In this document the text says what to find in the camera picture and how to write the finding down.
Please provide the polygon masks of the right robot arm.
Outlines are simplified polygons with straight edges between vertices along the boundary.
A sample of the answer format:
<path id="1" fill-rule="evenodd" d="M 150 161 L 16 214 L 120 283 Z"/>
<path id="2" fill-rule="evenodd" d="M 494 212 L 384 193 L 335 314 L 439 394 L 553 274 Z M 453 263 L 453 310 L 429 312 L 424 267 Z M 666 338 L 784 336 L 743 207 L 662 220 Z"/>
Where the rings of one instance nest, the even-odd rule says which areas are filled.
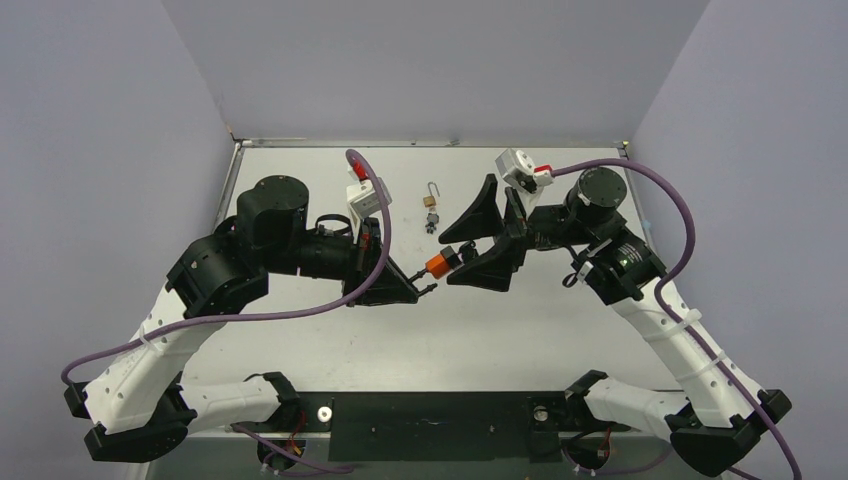
<path id="1" fill-rule="evenodd" d="M 565 392 L 564 413 L 585 431 L 621 425 L 669 443 L 700 474 L 734 471 L 791 409 L 778 389 L 767 390 L 742 372 L 680 297 L 667 268 L 619 212 L 627 194 L 613 159 L 575 167 L 577 180 L 557 205 L 540 205 L 558 171 L 509 168 L 506 205 L 488 175 L 469 208 L 440 236 L 459 251 L 447 260 L 447 281 L 505 292 L 531 251 L 567 250 L 572 273 L 565 286 L 586 284 L 626 320 L 678 384 L 675 392 L 634 387 L 592 370 Z"/>

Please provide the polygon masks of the orange padlock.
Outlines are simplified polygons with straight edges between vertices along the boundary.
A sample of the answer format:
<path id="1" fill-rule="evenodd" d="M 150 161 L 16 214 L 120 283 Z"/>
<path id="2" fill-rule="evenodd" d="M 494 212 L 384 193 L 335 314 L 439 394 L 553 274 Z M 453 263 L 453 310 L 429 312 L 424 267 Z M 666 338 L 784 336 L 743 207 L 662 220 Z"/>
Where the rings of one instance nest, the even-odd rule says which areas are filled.
<path id="1" fill-rule="evenodd" d="M 438 281 L 440 279 L 458 269 L 462 264 L 463 261 L 456 250 L 451 246 L 444 247 L 439 253 L 427 260 L 421 270 L 409 278 L 410 284 L 427 275 L 430 275 L 435 280 L 434 283 L 428 284 L 423 289 L 416 290 L 416 297 L 420 298 L 435 290 L 438 287 Z"/>

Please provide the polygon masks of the brass padlock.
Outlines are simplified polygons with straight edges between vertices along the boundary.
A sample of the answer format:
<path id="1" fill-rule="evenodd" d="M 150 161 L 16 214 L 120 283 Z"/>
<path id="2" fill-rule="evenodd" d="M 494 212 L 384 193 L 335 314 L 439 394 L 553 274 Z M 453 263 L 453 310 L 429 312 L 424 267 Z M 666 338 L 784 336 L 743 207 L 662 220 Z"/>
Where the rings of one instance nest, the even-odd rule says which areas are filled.
<path id="1" fill-rule="evenodd" d="M 423 198 L 423 205 L 428 209 L 435 208 L 437 198 L 440 196 L 438 185 L 435 182 L 428 182 L 427 190 L 428 195 Z"/>

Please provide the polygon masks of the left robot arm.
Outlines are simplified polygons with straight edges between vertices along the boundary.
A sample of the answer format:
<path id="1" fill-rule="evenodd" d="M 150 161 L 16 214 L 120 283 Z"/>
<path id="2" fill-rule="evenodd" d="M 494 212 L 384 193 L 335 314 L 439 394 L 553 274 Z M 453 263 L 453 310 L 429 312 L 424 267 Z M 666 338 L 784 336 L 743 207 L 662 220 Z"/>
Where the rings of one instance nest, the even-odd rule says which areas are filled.
<path id="1" fill-rule="evenodd" d="M 307 186 L 290 176 L 266 177 L 241 193 L 236 214 L 192 242 L 168 272 L 163 295 L 181 311 L 153 312 L 129 351 L 98 378 L 67 387 L 71 413 L 93 424 L 84 438 L 92 459 L 146 463 L 199 431 L 235 423 L 266 433 L 298 421 L 299 395 L 279 372 L 219 386 L 183 377 L 223 317 L 264 297 L 273 274 L 336 280 L 349 306 L 418 301 L 418 289 L 383 256 L 377 219 L 338 233 L 309 228 L 308 202 Z"/>

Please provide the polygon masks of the black keys of orange padlock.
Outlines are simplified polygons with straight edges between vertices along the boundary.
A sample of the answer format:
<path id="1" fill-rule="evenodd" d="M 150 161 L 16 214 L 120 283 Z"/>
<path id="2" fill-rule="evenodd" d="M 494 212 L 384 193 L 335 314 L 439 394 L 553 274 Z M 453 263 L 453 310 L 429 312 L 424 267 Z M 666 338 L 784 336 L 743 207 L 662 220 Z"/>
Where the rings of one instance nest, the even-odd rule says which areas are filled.
<path id="1" fill-rule="evenodd" d="M 479 252 L 476 248 L 476 242 L 471 240 L 463 243 L 459 247 L 458 254 L 463 264 L 477 258 L 479 256 Z"/>

